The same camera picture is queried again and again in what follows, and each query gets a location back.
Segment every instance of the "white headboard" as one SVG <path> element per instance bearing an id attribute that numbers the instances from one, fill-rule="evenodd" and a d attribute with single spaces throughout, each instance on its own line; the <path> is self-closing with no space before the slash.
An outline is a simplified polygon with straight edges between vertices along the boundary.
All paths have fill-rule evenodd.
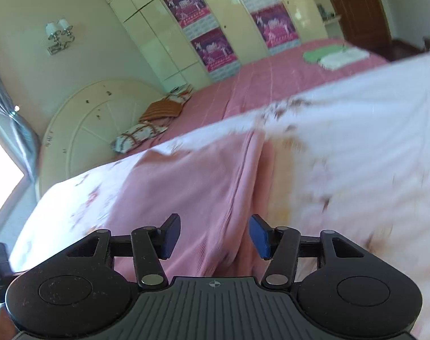
<path id="1" fill-rule="evenodd" d="M 112 160 L 110 143 L 164 93 L 138 80 L 103 80 L 71 96 L 46 130 L 39 197 L 54 184 Z"/>

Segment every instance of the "curtain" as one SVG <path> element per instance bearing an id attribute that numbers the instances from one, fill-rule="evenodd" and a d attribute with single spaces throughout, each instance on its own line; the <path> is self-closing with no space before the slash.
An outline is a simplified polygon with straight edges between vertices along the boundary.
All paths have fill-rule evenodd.
<path id="1" fill-rule="evenodd" d="M 0 78 L 0 114 L 9 118 L 10 126 L 21 155 L 21 166 L 32 181 L 37 177 L 37 158 L 39 153 L 39 137 L 29 124 L 16 111 L 15 105 L 8 95 Z"/>

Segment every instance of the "pink blanket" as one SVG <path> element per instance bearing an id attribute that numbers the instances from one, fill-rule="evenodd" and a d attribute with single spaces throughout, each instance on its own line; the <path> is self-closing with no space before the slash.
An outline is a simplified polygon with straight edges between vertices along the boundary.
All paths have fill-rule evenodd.
<path id="1" fill-rule="evenodd" d="M 149 150 L 128 175 L 104 225 L 113 235 L 160 226 L 172 213 L 181 234 L 162 262 L 174 276 L 257 276 L 262 262 L 248 234 L 253 213 L 266 214 L 274 153 L 262 132 L 232 134 L 200 150 L 163 155 Z M 136 281 L 130 258 L 115 269 Z"/>
<path id="2" fill-rule="evenodd" d="M 332 44 L 348 43 L 338 39 L 305 43 L 278 55 L 248 64 L 237 76 L 194 93 L 180 116 L 167 124 L 169 129 L 166 132 L 144 142 L 128 155 L 142 152 L 194 129 L 387 63 L 380 56 L 371 54 L 366 60 L 339 70 L 329 71 L 303 60 L 305 52 Z"/>

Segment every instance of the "brown pillow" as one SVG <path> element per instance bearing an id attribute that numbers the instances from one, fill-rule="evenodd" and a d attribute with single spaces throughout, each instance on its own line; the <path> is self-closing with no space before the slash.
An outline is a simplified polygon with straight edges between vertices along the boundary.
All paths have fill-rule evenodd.
<path id="1" fill-rule="evenodd" d="M 183 104 L 169 99 L 162 99 L 151 103 L 148 109 L 142 114 L 139 121 L 150 121 L 161 119 L 162 117 L 177 117 L 183 109 Z"/>

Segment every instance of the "shelf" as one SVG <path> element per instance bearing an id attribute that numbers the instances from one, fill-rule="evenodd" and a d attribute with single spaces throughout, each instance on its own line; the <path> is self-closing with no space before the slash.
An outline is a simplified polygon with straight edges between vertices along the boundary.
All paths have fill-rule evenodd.
<path id="1" fill-rule="evenodd" d="M 341 20 L 341 15 L 335 16 L 334 18 L 328 19 L 324 21 L 324 25 L 330 25 L 330 24 L 334 24 L 334 23 L 338 23 L 339 20 Z"/>

